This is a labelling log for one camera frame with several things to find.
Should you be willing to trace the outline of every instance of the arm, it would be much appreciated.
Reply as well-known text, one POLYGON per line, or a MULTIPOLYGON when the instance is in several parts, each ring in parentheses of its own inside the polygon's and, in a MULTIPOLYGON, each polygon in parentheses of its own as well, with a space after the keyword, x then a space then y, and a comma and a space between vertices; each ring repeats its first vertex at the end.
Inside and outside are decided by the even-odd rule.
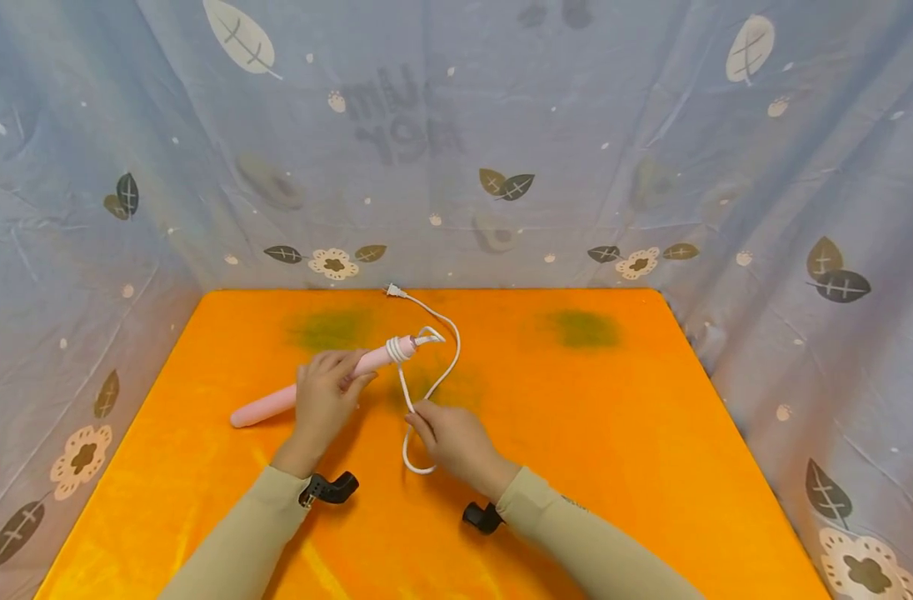
POLYGON ((550 554, 590 598, 697 600, 703 596, 632 537, 563 497, 523 467, 496 511, 550 554))
POLYGON ((632 537, 552 490, 493 447, 480 419, 422 400, 406 416, 440 465, 496 505, 522 536, 556 558, 590 598, 694 600, 695 588, 632 537))
POLYGON ((210 532, 161 600, 258 600, 310 511, 300 494, 310 484, 330 442, 353 414, 358 396, 376 374, 362 375, 343 390, 366 350, 324 352, 297 374, 297 428, 273 462, 210 532))
POLYGON ((310 509, 298 498, 310 479, 266 467, 177 571, 160 600, 260 598, 287 542, 310 509))

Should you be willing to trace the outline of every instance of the long sleeve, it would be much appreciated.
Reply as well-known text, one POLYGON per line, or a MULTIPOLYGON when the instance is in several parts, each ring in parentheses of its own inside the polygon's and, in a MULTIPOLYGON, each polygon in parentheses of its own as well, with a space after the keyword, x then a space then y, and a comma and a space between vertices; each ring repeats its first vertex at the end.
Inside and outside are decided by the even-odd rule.
POLYGON ((298 498, 309 479, 263 469, 162 590, 160 600, 258 600, 280 553, 309 512, 298 498))
POLYGON ((552 555, 595 599, 692 600, 703 596, 632 537, 523 467, 496 511, 509 526, 552 555))

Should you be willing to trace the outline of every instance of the black plastic clamp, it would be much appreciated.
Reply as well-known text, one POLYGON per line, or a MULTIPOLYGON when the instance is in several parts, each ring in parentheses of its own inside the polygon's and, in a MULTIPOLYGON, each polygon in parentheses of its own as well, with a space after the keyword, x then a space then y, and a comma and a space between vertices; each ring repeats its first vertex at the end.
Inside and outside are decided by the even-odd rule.
POLYGON ((486 505, 486 509, 481 509, 476 502, 467 504, 466 509, 463 510, 463 520, 480 530, 484 536, 495 532, 496 527, 500 527, 500 523, 503 523, 500 513, 496 512, 496 506, 492 502, 486 505))
POLYGON ((312 497, 326 502, 326 504, 343 504, 358 487, 360 487, 360 482, 348 470, 345 470, 334 482, 327 481, 319 473, 313 473, 310 478, 310 485, 307 485, 304 493, 312 495, 312 497))

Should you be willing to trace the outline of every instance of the right hand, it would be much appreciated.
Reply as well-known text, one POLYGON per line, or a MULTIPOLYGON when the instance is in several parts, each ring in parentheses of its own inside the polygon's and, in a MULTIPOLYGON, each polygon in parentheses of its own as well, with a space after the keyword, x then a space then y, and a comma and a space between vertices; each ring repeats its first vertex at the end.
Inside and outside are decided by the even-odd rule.
POLYGON ((438 465, 496 504, 520 472, 493 447, 480 419, 465 408, 420 400, 404 419, 438 465))

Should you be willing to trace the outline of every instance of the flower print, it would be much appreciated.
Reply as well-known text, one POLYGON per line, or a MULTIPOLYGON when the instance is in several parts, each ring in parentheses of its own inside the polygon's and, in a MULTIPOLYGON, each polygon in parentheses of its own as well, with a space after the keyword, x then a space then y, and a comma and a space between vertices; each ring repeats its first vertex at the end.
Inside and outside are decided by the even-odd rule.
POLYGON ((913 600, 913 576, 875 537, 850 537, 826 527, 819 532, 823 573, 835 592, 856 600, 913 600))
POLYGON ((99 429, 87 425, 70 436, 63 447, 63 455, 53 463, 50 480, 57 483, 53 497, 70 498, 80 484, 90 481, 107 460, 107 448, 113 440, 110 425, 99 429))
POLYGON ((616 272, 625 279, 638 279, 653 269, 656 269, 656 258, 660 255, 660 248, 651 247, 650 250, 638 250, 629 255, 626 260, 616 264, 616 272))
POLYGON ((360 267, 350 262, 350 254, 339 250, 338 247, 331 247, 330 250, 313 251, 310 269, 317 273, 323 273, 325 277, 334 279, 336 282, 354 277, 360 272, 360 267))

